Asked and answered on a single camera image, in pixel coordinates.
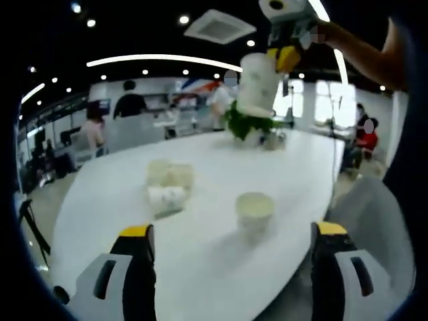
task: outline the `window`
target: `window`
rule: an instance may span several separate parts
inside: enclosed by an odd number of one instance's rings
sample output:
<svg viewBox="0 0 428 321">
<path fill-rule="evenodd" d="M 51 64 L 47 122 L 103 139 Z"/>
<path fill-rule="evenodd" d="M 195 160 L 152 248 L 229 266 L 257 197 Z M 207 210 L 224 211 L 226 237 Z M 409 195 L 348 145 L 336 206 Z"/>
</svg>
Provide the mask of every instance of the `window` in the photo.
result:
<svg viewBox="0 0 428 321">
<path fill-rule="evenodd" d="M 274 110 L 277 116 L 285 117 L 287 115 L 288 108 L 293 106 L 293 116 L 302 117 L 303 115 L 303 80 L 293 79 L 289 81 L 290 85 L 293 86 L 293 93 L 290 93 L 283 97 L 283 84 L 282 82 L 278 85 L 278 91 L 276 92 Z"/>
<path fill-rule="evenodd" d="M 355 125 L 356 102 L 353 85 L 325 81 L 316 83 L 315 121 L 325 122 L 332 117 L 340 127 Z"/>
</svg>

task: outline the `ceiling light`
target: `ceiling light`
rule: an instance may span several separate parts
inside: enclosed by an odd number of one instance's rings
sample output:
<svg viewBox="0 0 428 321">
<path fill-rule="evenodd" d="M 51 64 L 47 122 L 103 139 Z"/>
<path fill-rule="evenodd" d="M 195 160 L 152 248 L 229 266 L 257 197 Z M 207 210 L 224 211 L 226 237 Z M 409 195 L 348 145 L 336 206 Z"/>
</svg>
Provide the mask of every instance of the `ceiling light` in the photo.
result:
<svg viewBox="0 0 428 321">
<path fill-rule="evenodd" d="M 74 13 L 81 13 L 82 12 L 82 7 L 80 7 L 80 5 L 76 2 L 72 3 L 72 10 Z"/>
<path fill-rule="evenodd" d="M 178 55 L 165 55 L 159 53 L 146 53 L 142 55 L 128 55 L 128 56 L 117 56 L 94 60 L 93 62 L 87 62 L 87 67 L 94 67 L 104 64 L 110 64 L 112 62 L 129 62 L 132 60 L 175 60 L 177 62 L 193 62 L 196 64 L 210 65 L 218 68 L 224 68 L 228 70 L 234 70 L 236 72 L 242 72 L 242 68 L 224 62 L 217 62 L 215 60 L 189 57 L 189 56 L 178 56 Z"/>
<path fill-rule="evenodd" d="M 182 25 L 186 25 L 189 23 L 189 17 L 187 17 L 186 15 L 182 15 L 180 17 L 179 21 Z"/>
<path fill-rule="evenodd" d="M 27 100 L 29 100 L 31 97 L 33 97 L 34 95 L 36 95 L 43 88 L 45 88 L 45 84 L 40 84 L 37 87 L 35 87 L 32 90 L 30 90 L 24 97 L 22 97 L 21 104 L 23 104 L 24 102 L 26 102 Z"/>
<path fill-rule="evenodd" d="M 95 24 L 96 24 L 96 22 L 95 22 L 95 20 L 93 20 L 93 19 L 89 19 L 89 20 L 88 20 L 88 22 L 86 22 L 86 25 L 87 25 L 89 28 L 95 27 Z"/>
</svg>

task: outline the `person in red shirt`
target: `person in red shirt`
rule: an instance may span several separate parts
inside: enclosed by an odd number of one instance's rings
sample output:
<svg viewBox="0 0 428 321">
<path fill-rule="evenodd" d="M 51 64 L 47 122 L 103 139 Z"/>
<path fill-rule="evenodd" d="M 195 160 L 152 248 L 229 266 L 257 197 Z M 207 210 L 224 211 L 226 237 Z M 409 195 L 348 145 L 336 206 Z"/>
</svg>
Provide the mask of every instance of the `person in red shirt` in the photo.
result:
<svg viewBox="0 0 428 321">
<path fill-rule="evenodd" d="M 345 148 L 343 152 L 342 166 L 340 172 L 348 168 L 359 169 L 363 156 L 371 158 L 373 150 L 376 148 L 379 140 L 376 134 L 376 128 L 379 121 L 376 118 L 369 118 L 364 123 L 364 135 L 362 138 L 357 138 L 355 146 L 352 148 Z"/>
</svg>

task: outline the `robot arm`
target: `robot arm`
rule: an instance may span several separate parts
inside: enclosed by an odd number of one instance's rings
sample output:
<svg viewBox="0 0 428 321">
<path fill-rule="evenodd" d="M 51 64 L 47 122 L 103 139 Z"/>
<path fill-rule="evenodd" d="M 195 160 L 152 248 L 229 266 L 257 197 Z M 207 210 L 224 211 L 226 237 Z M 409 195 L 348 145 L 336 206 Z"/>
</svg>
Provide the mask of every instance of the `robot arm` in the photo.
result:
<svg viewBox="0 0 428 321">
<path fill-rule="evenodd" d="M 277 72 L 289 74 L 310 47 L 315 11 L 308 0 L 259 0 L 259 6 L 272 24 L 267 55 L 276 59 Z"/>
</svg>

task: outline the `floor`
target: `floor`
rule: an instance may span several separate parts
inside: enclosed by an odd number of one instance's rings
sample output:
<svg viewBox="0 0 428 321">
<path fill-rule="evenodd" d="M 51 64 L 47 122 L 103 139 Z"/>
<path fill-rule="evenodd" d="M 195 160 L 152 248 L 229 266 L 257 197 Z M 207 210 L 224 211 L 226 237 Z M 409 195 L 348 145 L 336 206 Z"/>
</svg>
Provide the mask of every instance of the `floor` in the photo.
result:
<svg viewBox="0 0 428 321">
<path fill-rule="evenodd" d="M 42 189 L 36 189 L 32 194 L 30 194 L 30 198 L 33 200 L 32 209 L 35 215 L 35 222 L 41 231 L 41 234 L 45 237 L 46 241 L 51 244 L 52 235 L 54 231 L 54 225 L 56 222 L 56 217 L 60 211 L 60 207 L 68 189 L 72 185 L 77 173 L 72 173 L 67 175 L 63 179 L 58 179 L 54 181 L 52 184 L 45 186 Z M 341 196 L 345 195 L 349 190 L 351 190 L 355 180 L 358 177 L 355 177 L 348 174 L 341 174 L 338 177 L 338 180 L 334 186 L 334 196 L 332 198 L 332 206 L 336 204 L 336 202 L 341 198 Z M 33 233 L 29 229 L 26 222 L 22 223 L 23 233 L 27 242 L 29 244 L 29 251 L 33 258 L 35 267 L 39 270 L 41 277 L 46 282 L 47 287 L 52 288 L 54 285 L 51 284 L 49 280 L 49 271 L 46 267 L 46 264 L 41 255 L 40 248 L 37 245 L 35 237 Z M 49 256 L 47 256 L 47 264 L 49 265 Z M 290 284 L 298 282 L 298 280 L 290 281 Z M 282 298 L 280 300 L 281 305 L 284 306 L 286 304 L 286 299 Z M 275 318 L 271 318 L 269 315 L 272 309 L 267 309 L 258 320 L 275 320 Z M 296 316 L 296 320 L 302 320 L 302 314 L 298 314 L 300 317 Z"/>
</svg>

